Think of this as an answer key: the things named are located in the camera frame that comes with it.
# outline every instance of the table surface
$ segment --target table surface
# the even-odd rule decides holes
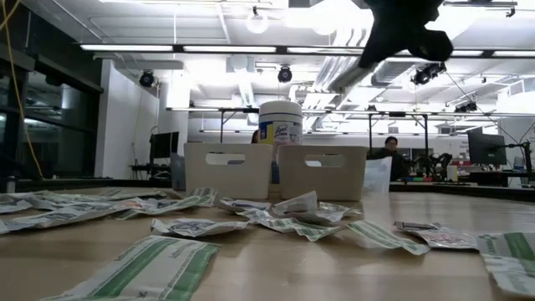
[[[73,192],[100,194],[109,189]],[[401,192],[366,197],[357,206],[362,207],[364,219],[387,228],[401,220],[441,222],[475,233],[535,232],[535,207],[529,203]],[[216,208],[159,218],[178,217],[244,220]],[[0,236],[2,300],[38,300],[73,288],[150,235],[150,221],[150,217],[105,218]],[[404,250],[363,249],[349,229],[308,242],[297,234],[250,226],[202,241],[222,247],[193,301],[515,300],[497,288],[477,253],[433,250],[418,257]]]

